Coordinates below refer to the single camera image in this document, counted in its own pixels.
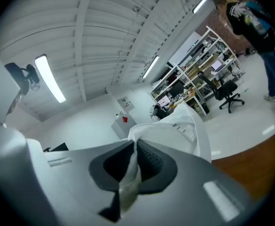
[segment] brick wall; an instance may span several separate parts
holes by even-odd
[[[226,0],[227,2],[237,2],[237,0]],[[236,53],[243,53],[246,48],[252,48],[251,44],[242,36],[241,39],[237,40],[234,35],[232,35],[228,29],[224,27],[224,25],[219,21],[219,13],[226,17],[226,10],[222,9],[220,11],[213,11],[204,22],[196,29],[196,32],[201,36],[207,31],[206,26],[209,26],[212,30],[214,30],[232,49],[235,50]]]

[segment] computer monitor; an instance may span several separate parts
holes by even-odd
[[[216,71],[217,69],[219,69],[221,66],[222,66],[222,63],[221,63],[219,60],[216,60],[216,61],[211,65],[211,67],[212,67],[212,69],[213,69],[214,71]]]
[[[166,105],[168,105],[170,102],[171,102],[171,101],[170,101],[170,99],[169,99],[168,96],[164,96],[164,97],[162,97],[162,99],[160,99],[160,100],[158,101],[158,103],[159,103],[161,106],[166,106]]]
[[[183,84],[180,81],[178,81],[175,84],[173,84],[172,88],[169,90],[169,93],[172,97],[176,97],[178,94],[183,93],[183,89]]]
[[[54,148],[53,150],[51,150],[51,152],[60,152],[60,151],[68,151],[68,147],[67,145],[64,143],[62,143],[61,145],[57,146],[56,148]]]

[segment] black office chair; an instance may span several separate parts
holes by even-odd
[[[230,104],[232,102],[239,101],[242,102],[242,105],[245,104],[243,100],[235,99],[236,96],[240,97],[240,94],[236,93],[232,96],[232,92],[237,89],[237,85],[233,81],[227,81],[225,84],[223,84],[222,80],[220,80],[221,87],[217,89],[216,85],[208,78],[206,78],[202,71],[198,72],[198,77],[208,84],[217,100],[222,100],[224,98],[226,99],[226,101],[219,106],[220,110],[222,110],[222,106],[228,104],[228,113],[231,113]]]

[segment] white wall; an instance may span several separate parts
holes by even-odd
[[[115,105],[122,110],[117,100],[128,97],[128,99],[135,106],[129,113],[137,124],[152,123],[153,120],[150,118],[150,108],[155,105],[155,101],[150,97],[148,92],[152,90],[152,87],[148,83],[140,83],[136,85],[115,85],[106,88],[108,94],[114,99]]]
[[[70,150],[78,150],[119,141],[111,125],[118,108],[106,94],[81,103],[24,133],[38,140],[42,148],[52,149],[63,142]]]
[[[135,108],[130,114],[137,124],[151,123],[149,110],[155,102],[148,91],[151,86],[145,83],[111,86],[107,88],[109,94],[74,106],[25,131],[24,135],[38,140],[43,149],[55,148],[63,142],[70,150],[78,150],[119,141],[111,128],[116,114],[122,110],[117,100],[122,97],[131,100]]]
[[[181,45],[181,47],[177,50],[177,52],[173,55],[169,62],[171,64],[175,63],[177,65],[186,56],[189,48],[192,47],[192,45],[200,38],[201,36],[197,32],[193,32]]]
[[[25,112],[22,108],[16,107],[12,113],[7,115],[6,125],[25,132],[41,124],[39,120]]]

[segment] blue jeans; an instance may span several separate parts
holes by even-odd
[[[268,77],[269,96],[275,96],[275,52],[267,52],[259,54],[264,60],[266,73]]]

